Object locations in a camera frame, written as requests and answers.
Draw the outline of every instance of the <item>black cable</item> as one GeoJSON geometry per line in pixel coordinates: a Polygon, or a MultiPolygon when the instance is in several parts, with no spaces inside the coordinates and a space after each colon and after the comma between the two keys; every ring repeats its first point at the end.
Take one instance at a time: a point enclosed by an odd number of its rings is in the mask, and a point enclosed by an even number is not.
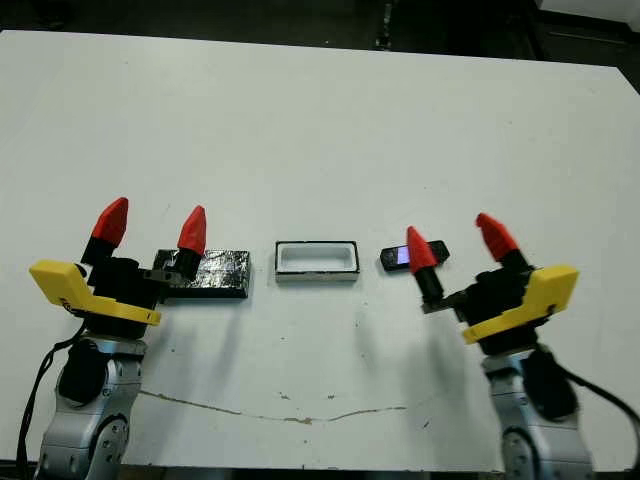
{"type": "Polygon", "coordinates": [[[616,407],[618,407],[627,415],[627,417],[629,418],[629,421],[631,422],[631,426],[633,427],[633,433],[635,434],[635,437],[636,437],[636,459],[634,461],[633,466],[631,467],[631,470],[629,470],[629,478],[634,478],[634,479],[640,478],[640,416],[638,416],[638,414],[624,401],[616,397],[614,394],[607,392],[604,388],[601,388],[597,385],[594,385],[591,382],[588,382],[584,378],[579,377],[575,373],[571,373],[566,368],[560,365],[558,365],[558,368],[569,380],[580,385],[581,387],[588,388],[596,395],[599,395],[605,400],[608,400],[609,402],[613,403],[616,407]]]}
{"type": "Polygon", "coordinates": [[[31,390],[31,394],[29,395],[29,400],[27,400],[27,405],[24,408],[24,413],[22,414],[22,423],[20,425],[20,434],[18,435],[18,449],[16,452],[16,467],[18,469],[18,476],[22,480],[29,479],[29,461],[27,458],[27,433],[29,432],[29,427],[31,426],[31,418],[33,416],[33,408],[36,403],[36,392],[38,391],[38,387],[40,386],[40,381],[44,374],[47,373],[47,370],[53,364],[53,356],[58,350],[63,350],[65,348],[73,345],[82,335],[82,332],[85,329],[85,322],[82,322],[82,325],[78,329],[78,331],[73,335],[73,337],[64,340],[62,342],[58,342],[53,345],[53,348],[47,352],[47,354],[42,359],[42,363],[40,364],[40,368],[38,369],[38,373],[36,374],[36,381],[33,383],[33,388],[31,390]]]}

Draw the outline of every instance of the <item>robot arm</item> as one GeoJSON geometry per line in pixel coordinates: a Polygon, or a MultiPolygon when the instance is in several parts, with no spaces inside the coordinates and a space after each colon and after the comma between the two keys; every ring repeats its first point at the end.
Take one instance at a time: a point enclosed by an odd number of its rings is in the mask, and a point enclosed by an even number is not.
{"type": "Polygon", "coordinates": [[[127,210],[127,199],[119,198],[98,219],[82,256],[82,263],[93,266],[87,283],[84,268],[73,263],[41,260],[30,268],[48,300],[82,318],[83,327],[70,341],[57,344],[38,372],[18,444],[23,478],[35,390],[53,353],[68,346],[69,358],[56,385],[56,412],[43,437],[35,478],[117,477],[129,439],[131,407],[142,383],[147,347],[141,338],[148,325],[159,323],[155,307],[166,289],[195,277],[205,247],[202,207],[185,222],[176,261],[163,270],[146,270],[135,260],[112,257],[124,235],[127,210]]]}
{"type": "MultiPolygon", "coordinates": [[[[482,366],[500,419],[508,480],[592,478],[591,458],[578,431],[578,401],[569,382],[578,377],[555,362],[538,343],[535,330],[567,307],[578,272],[564,265],[536,269],[504,225],[486,214],[480,214],[476,224],[501,268],[478,274],[476,283],[448,297],[428,244],[409,227],[410,269],[423,295],[423,310],[428,314],[453,308],[469,326],[463,333],[466,342],[477,342],[487,355],[482,366]]],[[[637,415],[615,400],[636,422],[637,415]]]]}

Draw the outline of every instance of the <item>floor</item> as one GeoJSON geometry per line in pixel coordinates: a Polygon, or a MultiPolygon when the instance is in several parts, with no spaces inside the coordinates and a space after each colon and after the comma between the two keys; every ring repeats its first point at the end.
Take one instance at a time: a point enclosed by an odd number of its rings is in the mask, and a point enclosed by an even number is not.
{"type": "MultiPolygon", "coordinates": [[[[625,25],[539,12],[533,0],[2,0],[0,30],[38,29],[380,49],[617,66],[640,92],[640,35],[625,25]]],[[[2,475],[13,467],[0,465],[2,475]]],[[[254,476],[127,467],[122,479],[254,476]]],[[[295,471],[262,471],[294,478],[295,471]]],[[[491,474],[304,472],[337,479],[500,478],[491,474]]],[[[598,478],[620,478],[615,474],[598,478]]]]}

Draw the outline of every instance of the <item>black mobile phone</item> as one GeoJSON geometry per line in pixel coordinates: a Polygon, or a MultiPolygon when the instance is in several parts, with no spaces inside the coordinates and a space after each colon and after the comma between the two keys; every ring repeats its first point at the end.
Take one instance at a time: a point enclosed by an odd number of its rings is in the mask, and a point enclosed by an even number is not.
{"type": "MultiPolygon", "coordinates": [[[[449,249],[442,240],[434,240],[428,243],[438,265],[449,258],[449,249]]],[[[406,245],[383,248],[380,252],[380,263],[382,263],[382,268],[387,272],[409,268],[409,248],[406,245]]]]}

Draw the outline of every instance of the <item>crack on table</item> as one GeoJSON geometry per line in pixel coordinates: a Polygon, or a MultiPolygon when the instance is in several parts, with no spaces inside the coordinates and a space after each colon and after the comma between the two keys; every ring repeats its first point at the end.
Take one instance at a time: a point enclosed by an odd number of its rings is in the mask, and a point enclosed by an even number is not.
{"type": "Polygon", "coordinates": [[[338,415],[338,416],[335,416],[335,417],[328,417],[328,418],[320,418],[320,417],[302,417],[302,418],[299,418],[299,417],[270,417],[270,416],[267,416],[267,415],[254,415],[254,414],[251,414],[251,413],[239,412],[237,410],[229,410],[228,408],[216,407],[215,405],[208,405],[206,403],[191,402],[189,400],[183,400],[181,398],[169,397],[167,395],[163,395],[162,393],[154,393],[154,392],[149,392],[147,390],[140,390],[140,395],[146,395],[148,397],[154,397],[154,398],[157,398],[159,400],[165,400],[167,402],[178,403],[178,404],[182,404],[182,405],[188,405],[190,407],[204,408],[206,410],[213,410],[214,412],[226,413],[228,415],[243,416],[243,417],[248,417],[248,418],[255,418],[255,419],[258,419],[258,420],[269,420],[269,421],[272,421],[272,422],[301,423],[303,425],[313,425],[313,422],[324,422],[324,423],[337,422],[337,421],[342,420],[344,418],[353,417],[353,416],[356,416],[356,415],[366,415],[366,414],[373,414],[373,413],[382,413],[382,412],[390,412],[390,411],[407,410],[407,407],[404,407],[404,406],[392,406],[392,407],[383,407],[383,408],[368,408],[368,409],[365,409],[365,410],[355,410],[353,412],[347,412],[347,413],[343,413],[342,415],[338,415]]]}

